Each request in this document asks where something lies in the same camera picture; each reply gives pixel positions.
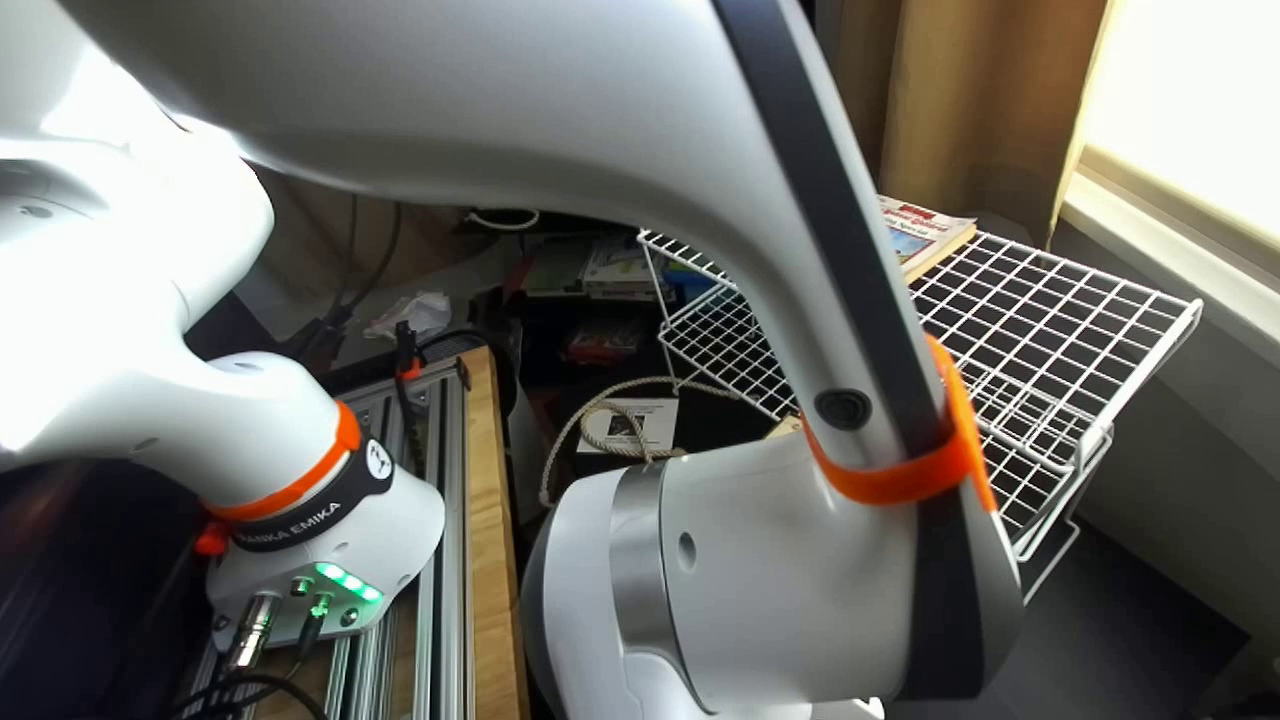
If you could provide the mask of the beige curtain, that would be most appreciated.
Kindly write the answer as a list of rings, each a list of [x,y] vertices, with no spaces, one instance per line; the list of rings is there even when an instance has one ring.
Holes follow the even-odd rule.
[[[1107,0],[805,0],[876,188],[1048,246]]]

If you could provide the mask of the black side table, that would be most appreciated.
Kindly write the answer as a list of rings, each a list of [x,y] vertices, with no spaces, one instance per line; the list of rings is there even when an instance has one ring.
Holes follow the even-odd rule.
[[[1196,720],[1243,650],[1103,535],[1022,587],[970,493],[850,504],[796,431],[567,483],[519,614],[555,720]]]

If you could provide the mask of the aluminium frame rail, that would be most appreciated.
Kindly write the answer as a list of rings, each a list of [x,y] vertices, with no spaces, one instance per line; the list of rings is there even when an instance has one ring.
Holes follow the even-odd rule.
[[[213,526],[217,623],[177,720],[531,720],[505,364],[466,349],[342,397],[290,512]]]

